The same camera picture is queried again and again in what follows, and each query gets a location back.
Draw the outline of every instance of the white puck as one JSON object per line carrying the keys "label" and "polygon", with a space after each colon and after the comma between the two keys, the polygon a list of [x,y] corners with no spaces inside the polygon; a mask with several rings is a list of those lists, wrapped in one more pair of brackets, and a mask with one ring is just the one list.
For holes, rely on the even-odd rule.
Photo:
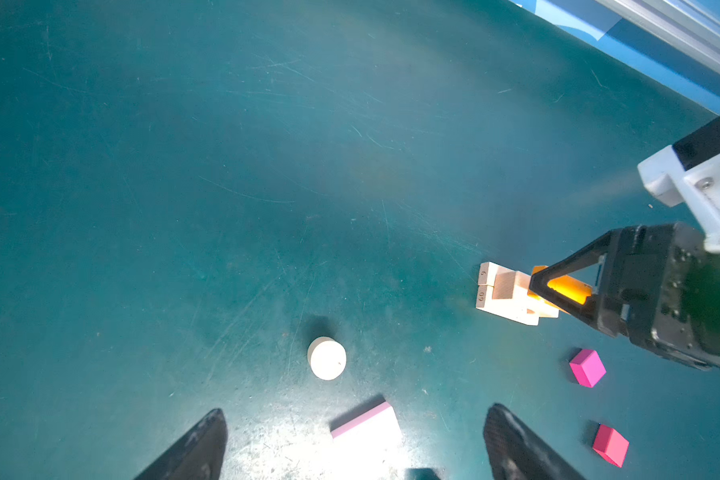
{"label": "white puck", "polygon": [[327,336],[319,336],[309,345],[307,360],[317,378],[333,380],[347,365],[347,352],[341,343]]}

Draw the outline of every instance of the screw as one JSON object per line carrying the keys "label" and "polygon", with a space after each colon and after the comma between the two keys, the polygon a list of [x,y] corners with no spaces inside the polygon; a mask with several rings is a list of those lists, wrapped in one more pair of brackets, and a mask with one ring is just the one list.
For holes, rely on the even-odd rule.
{"label": "screw", "polygon": [[707,188],[710,188],[714,184],[715,184],[715,181],[712,177],[704,177],[696,182],[696,188],[698,188],[699,190],[706,190]]}

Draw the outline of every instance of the stacked wooden blocks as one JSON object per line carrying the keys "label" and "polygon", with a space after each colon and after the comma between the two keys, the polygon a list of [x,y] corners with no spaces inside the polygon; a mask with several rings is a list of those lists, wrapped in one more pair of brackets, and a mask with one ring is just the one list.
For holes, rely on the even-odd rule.
{"label": "stacked wooden blocks", "polygon": [[485,262],[478,274],[475,307],[525,325],[536,326],[539,318],[557,318],[559,311],[541,299],[528,296],[530,275]]}

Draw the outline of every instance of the pink cube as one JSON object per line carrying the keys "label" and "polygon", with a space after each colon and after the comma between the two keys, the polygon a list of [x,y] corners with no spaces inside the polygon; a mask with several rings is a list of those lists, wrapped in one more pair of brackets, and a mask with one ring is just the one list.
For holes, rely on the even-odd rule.
{"label": "pink cube", "polygon": [[570,369],[574,371],[579,384],[589,388],[594,387],[605,375],[605,367],[594,350],[581,350],[570,361]]}
{"label": "pink cube", "polygon": [[621,468],[624,465],[624,457],[630,443],[611,427],[601,425],[597,429],[597,437],[592,448],[600,454],[608,463]]}

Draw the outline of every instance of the yellow block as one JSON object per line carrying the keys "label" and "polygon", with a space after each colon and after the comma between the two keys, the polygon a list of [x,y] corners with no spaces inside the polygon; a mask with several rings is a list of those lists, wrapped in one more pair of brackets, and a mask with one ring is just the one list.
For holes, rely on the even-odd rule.
{"label": "yellow block", "polygon": [[[546,265],[540,265],[534,267],[534,274],[537,272],[541,272],[547,268]],[[556,291],[557,293],[560,293],[562,295],[567,296],[571,300],[573,300],[576,303],[579,303],[581,305],[586,302],[586,298],[588,296],[592,296],[592,287],[587,285],[584,282],[581,282],[579,280],[576,280],[572,276],[561,276],[560,278],[556,278],[554,280],[551,280],[549,282],[549,288]],[[536,293],[531,292],[528,290],[528,296],[536,299],[541,299]]]}

